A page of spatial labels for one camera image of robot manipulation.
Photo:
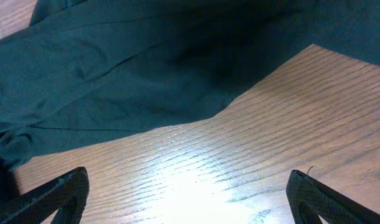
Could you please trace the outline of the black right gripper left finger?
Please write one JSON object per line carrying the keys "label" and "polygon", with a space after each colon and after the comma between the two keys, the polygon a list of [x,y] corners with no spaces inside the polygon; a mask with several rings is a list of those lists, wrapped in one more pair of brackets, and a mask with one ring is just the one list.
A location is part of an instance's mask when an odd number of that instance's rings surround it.
{"label": "black right gripper left finger", "polygon": [[90,191],[87,171],[77,167],[0,206],[0,224],[79,224]]}

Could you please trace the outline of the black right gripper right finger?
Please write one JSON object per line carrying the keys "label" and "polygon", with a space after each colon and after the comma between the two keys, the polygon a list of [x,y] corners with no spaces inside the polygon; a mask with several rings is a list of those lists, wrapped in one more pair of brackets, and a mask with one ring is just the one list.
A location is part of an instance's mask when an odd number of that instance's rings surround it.
{"label": "black right gripper right finger", "polygon": [[296,224],[380,223],[380,214],[299,170],[291,171],[286,194]]}

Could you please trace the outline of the black leggings with red waistband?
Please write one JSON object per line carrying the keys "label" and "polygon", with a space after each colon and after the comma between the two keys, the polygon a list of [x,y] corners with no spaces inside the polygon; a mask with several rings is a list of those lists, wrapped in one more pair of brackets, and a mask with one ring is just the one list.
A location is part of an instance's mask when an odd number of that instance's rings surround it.
{"label": "black leggings with red waistband", "polygon": [[380,65],[380,0],[38,1],[0,39],[0,205],[31,158],[211,118],[311,44]]}

